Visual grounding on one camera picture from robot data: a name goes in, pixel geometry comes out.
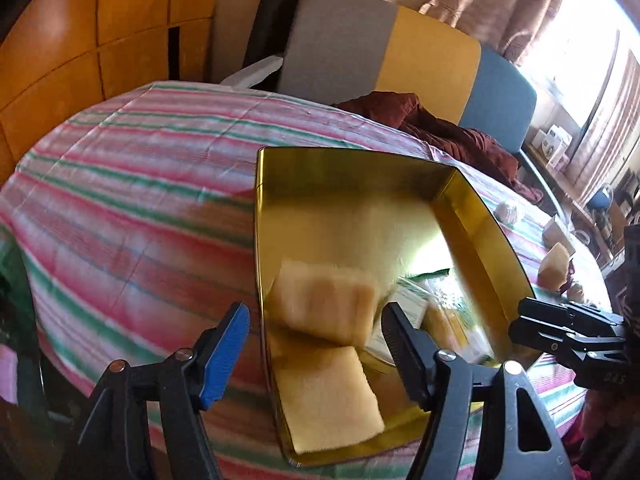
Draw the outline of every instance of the striped tablecloth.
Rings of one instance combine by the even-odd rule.
[[[156,82],[60,124],[2,188],[2,234],[15,237],[24,253],[42,349],[85,394],[111,360],[162,360],[242,300],[252,313],[250,336],[224,398],[204,416],[225,477],[404,478],[415,444],[314,469],[292,468],[281,456],[260,358],[254,175],[261,146],[292,145],[380,150],[456,165],[490,209],[508,198],[524,208],[526,218],[504,230],[536,281],[548,217],[509,189],[359,116],[207,84]],[[596,262],[585,247],[578,249],[578,279],[589,298],[608,307]],[[550,356],[529,376],[565,431],[584,391]],[[157,410],[150,418],[161,446]],[[479,421],[479,415],[470,419],[460,478],[471,475]]]

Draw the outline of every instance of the window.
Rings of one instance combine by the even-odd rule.
[[[613,0],[562,0],[521,66],[580,127],[599,99],[616,54],[619,12]]]

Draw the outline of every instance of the brown blanket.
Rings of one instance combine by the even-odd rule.
[[[539,189],[527,187],[516,179],[518,161],[511,153],[482,132],[460,128],[432,116],[420,106],[416,94],[372,92],[335,107],[424,140],[513,189],[534,204],[542,200]]]

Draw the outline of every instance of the metal bolt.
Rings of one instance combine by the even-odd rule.
[[[180,348],[175,353],[175,358],[178,359],[178,361],[188,361],[192,357],[193,350],[191,350],[191,348]]]
[[[504,364],[504,370],[511,375],[520,375],[522,373],[522,366],[517,361],[507,361]]]
[[[109,371],[113,372],[114,374],[117,374],[123,371],[125,366],[127,366],[127,363],[125,361],[123,361],[122,359],[116,359],[113,363],[109,365]]]
[[[456,355],[451,350],[438,350],[438,359],[441,361],[451,362],[456,358]]]

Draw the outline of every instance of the gold tray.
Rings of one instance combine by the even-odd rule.
[[[293,465],[356,460],[404,446],[422,437],[428,413],[408,399],[395,367],[360,351],[385,431],[356,446],[294,451],[270,362],[286,354],[292,338],[305,336],[270,324],[264,306],[283,259],[365,270],[382,290],[399,276],[449,267],[471,292],[498,361],[516,359],[529,368],[540,356],[509,340],[518,302],[534,293],[500,226],[459,170],[391,153],[263,148],[255,209],[262,350],[282,451]]]

